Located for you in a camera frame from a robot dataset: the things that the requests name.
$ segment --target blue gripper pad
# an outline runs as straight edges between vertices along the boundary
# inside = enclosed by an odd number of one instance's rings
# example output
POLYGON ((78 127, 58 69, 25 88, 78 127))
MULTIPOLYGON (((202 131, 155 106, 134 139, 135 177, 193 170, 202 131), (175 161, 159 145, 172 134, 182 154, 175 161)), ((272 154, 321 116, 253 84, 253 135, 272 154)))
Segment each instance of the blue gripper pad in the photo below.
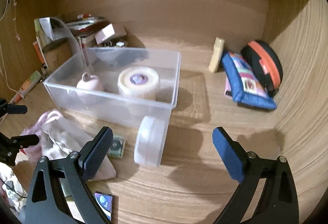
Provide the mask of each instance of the blue gripper pad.
POLYGON ((213 130, 212 139, 230 177, 241 184, 245 177, 243 163, 231 146, 236 142, 230 138, 222 127, 213 130))
POLYGON ((80 151, 80 167, 83 169, 83 180, 91 180, 95 177, 113 141, 113 131, 103 127, 96 137, 87 142, 80 151))

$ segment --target black cable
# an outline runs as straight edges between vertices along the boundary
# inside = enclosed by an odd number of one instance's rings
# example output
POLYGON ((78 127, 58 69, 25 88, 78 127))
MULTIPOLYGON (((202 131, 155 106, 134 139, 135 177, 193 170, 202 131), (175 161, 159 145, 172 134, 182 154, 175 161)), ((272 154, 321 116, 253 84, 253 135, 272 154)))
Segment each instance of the black cable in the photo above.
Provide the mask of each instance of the black cable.
POLYGON ((17 193, 13 188, 11 188, 7 183, 5 183, 4 181, 3 181, 3 179, 2 178, 0 178, 0 180, 9 188, 9 189, 11 189, 15 194, 17 194, 18 196, 20 196, 21 198, 27 198, 27 196, 21 196, 19 193, 17 193))

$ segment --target white string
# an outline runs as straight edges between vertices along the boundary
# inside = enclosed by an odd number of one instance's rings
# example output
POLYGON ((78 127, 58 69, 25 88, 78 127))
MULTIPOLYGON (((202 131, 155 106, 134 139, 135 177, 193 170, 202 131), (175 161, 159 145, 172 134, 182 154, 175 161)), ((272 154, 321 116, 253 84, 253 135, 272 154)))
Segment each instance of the white string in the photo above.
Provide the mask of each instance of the white string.
MULTIPOLYGON (((5 11, 3 12, 2 17, 0 18, 0 21, 2 21, 4 15, 6 14, 8 4, 9 4, 9 0, 7 0, 6 7, 5 7, 5 11)), ((12 91, 14 91, 14 92, 17 93, 17 91, 14 90, 14 89, 12 89, 12 88, 10 88, 10 86, 9 86, 9 84, 8 84, 7 72, 6 72, 5 62, 4 62, 4 59, 3 59, 1 43, 0 43, 0 52, 1 52, 1 59, 2 59, 3 70, 5 71, 5 78, 6 78, 7 87, 8 87, 10 90, 12 90, 12 91)))

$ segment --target transparent plastic box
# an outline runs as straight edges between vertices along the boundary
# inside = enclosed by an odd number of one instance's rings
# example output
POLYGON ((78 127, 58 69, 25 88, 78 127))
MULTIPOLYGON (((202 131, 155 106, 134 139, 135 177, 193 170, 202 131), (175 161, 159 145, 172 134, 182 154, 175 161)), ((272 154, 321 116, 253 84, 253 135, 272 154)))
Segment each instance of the transparent plastic box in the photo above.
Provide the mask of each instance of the transparent plastic box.
POLYGON ((143 165, 160 165, 171 110, 177 105, 181 55, 150 48, 86 48, 53 72, 44 85, 58 107, 127 127, 139 128, 145 116, 157 127, 138 144, 143 165), (160 78, 156 101, 126 98, 119 94, 120 72, 131 66, 147 66, 160 78), (105 92, 76 88, 84 72, 97 75, 105 92))

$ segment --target red tag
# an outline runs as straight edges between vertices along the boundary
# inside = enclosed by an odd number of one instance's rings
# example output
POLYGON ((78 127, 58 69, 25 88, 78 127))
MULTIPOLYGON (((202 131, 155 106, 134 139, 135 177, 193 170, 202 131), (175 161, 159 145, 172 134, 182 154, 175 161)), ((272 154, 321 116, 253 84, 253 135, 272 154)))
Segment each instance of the red tag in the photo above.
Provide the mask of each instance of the red tag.
POLYGON ((261 67, 262 67, 262 70, 263 70, 264 74, 268 74, 269 71, 268 71, 268 69, 266 68, 264 61, 263 61, 262 59, 260 59, 259 62, 260 62, 260 65, 261 65, 261 67))

